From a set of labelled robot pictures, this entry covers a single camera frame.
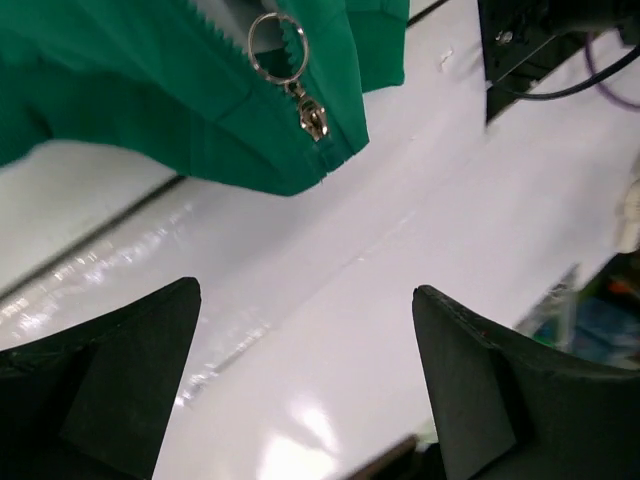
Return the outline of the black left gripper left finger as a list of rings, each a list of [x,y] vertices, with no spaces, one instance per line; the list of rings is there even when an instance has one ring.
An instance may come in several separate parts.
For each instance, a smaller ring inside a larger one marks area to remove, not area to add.
[[[151,478],[200,308],[199,282],[181,278],[3,350],[2,478]]]

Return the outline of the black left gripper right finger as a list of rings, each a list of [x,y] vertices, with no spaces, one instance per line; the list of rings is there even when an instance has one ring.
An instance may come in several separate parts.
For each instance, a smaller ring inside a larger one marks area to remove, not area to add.
[[[545,346],[431,286],[412,315],[447,478],[638,478],[638,372]]]

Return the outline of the green zip-up jacket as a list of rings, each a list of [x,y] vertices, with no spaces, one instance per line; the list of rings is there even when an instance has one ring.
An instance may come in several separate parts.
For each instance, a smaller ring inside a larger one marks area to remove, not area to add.
[[[5,1],[1,162],[53,140],[293,196],[369,141],[403,83],[406,1]]]

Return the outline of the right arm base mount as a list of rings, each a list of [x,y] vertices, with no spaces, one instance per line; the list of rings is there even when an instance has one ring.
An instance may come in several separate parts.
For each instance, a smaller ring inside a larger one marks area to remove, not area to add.
[[[639,44],[637,1],[480,1],[478,11],[486,124],[604,31]]]

